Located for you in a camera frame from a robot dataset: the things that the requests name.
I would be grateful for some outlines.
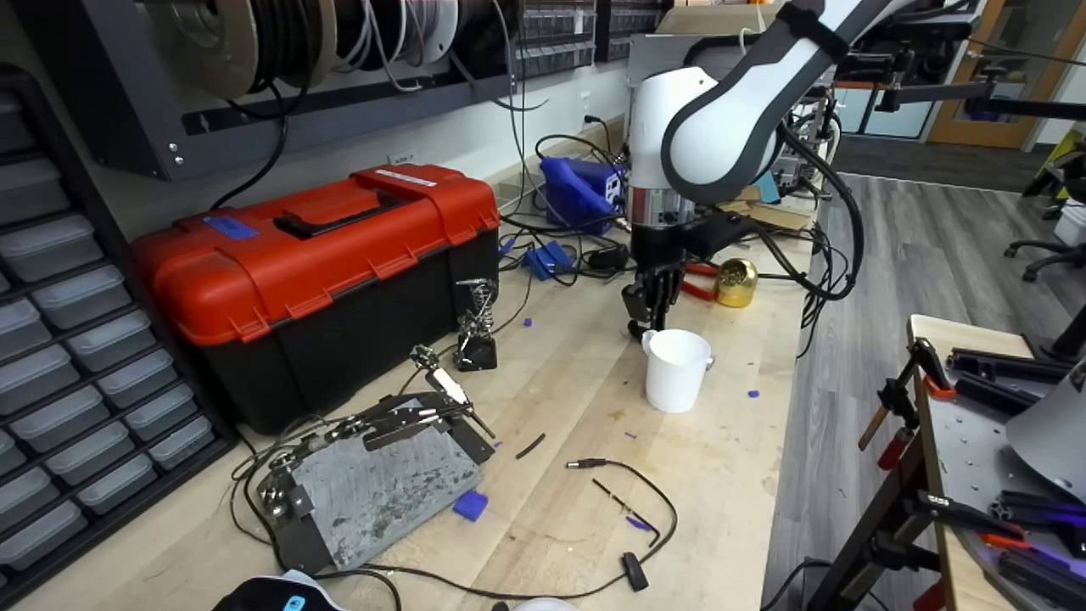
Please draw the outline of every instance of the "wooden workbench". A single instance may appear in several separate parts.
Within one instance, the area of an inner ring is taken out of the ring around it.
[[[765,253],[741,253],[765,272]],[[808,246],[787,246],[808,264]],[[453,512],[401,540],[384,564],[415,564],[477,589],[582,592],[619,573],[625,551],[650,551],[621,508],[592,484],[607,483],[655,525],[667,506],[615,470],[567,471],[567,460],[621,460],[655,479],[682,512],[679,537],[646,566],[652,589],[619,584],[585,609],[756,609],[771,551],[784,429],[791,411],[800,290],[759,283],[751,308],[679,298],[668,325],[706,333],[716,366],[689,413],[659,413],[641,398],[646,355],[625,333],[621,286],[582,279],[576,290],[534,286],[525,311],[499,336],[497,372],[461,372],[479,413],[504,439],[479,494],[479,523]],[[497,319],[525,283],[507,275]],[[409,366],[361,391],[341,413],[394,394]],[[512,460],[535,434],[546,440]],[[246,540],[227,512],[227,471],[242,448],[133,521],[111,540],[63,570],[22,609],[213,609],[255,573],[277,573],[273,551]],[[403,609],[489,609],[440,584],[394,576]],[[380,584],[331,584],[343,609],[389,609]]]
[[[996,333],[981,325],[960,325],[947,319],[930,315],[910,315],[914,336],[926,336],[939,355],[949,355],[955,349],[981,349],[981,352],[1005,352],[1005,355],[1032,355],[1022,336],[1016,333]],[[945,495],[945,470],[939,470],[939,448],[930,434],[932,429],[922,426],[922,452],[926,452],[926,484]],[[1016,609],[1005,600],[990,580],[986,576],[981,564],[964,551],[960,537],[947,525],[936,531],[936,548],[945,557],[945,576],[947,576],[947,600],[956,611],[1001,611]]]

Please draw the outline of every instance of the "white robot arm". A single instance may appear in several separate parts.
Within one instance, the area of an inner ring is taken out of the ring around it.
[[[791,0],[719,83],[679,69],[641,83],[633,110],[633,333],[667,325],[695,204],[733,200],[768,162],[774,128],[850,49],[919,0]]]

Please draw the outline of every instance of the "floor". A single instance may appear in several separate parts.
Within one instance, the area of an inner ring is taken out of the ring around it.
[[[986,190],[1022,190],[1046,162],[1048,150],[971,150],[922,145],[878,137],[845,137],[834,165],[841,172],[904,177],[926,185],[966,185]]]
[[[850,185],[866,213],[868,255],[859,291],[825,308],[798,377],[768,599],[803,557],[834,557],[882,483],[875,452],[891,429],[866,454],[856,439],[871,413],[875,388],[908,359],[910,311],[1055,336],[1086,305],[1083,272],[1053,268],[1026,286],[1020,275],[1032,255],[1001,255],[1016,238],[1048,238],[1016,194],[882,177]],[[825,225],[832,238],[845,238],[839,204],[825,206]],[[891,609],[910,609],[926,580],[904,570],[882,576],[875,594]],[[803,589],[815,584],[818,570],[808,570],[779,609],[800,609]]]

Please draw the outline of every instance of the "metal stand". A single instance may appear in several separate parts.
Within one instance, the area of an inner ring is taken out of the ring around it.
[[[823,576],[813,611],[841,611],[856,609],[868,589],[878,580],[882,566],[868,561],[868,540],[878,533],[897,533],[897,544],[914,544],[922,525],[918,531],[918,517],[908,508],[908,495],[926,484],[922,471],[922,440],[918,439],[904,461],[885,474],[875,500],[856,523],[852,537],[839,551],[834,564]]]

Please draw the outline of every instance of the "plug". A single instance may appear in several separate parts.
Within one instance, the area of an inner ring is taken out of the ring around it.
[[[575,460],[575,461],[567,461],[567,470],[600,470],[600,465],[607,465],[606,460]]]

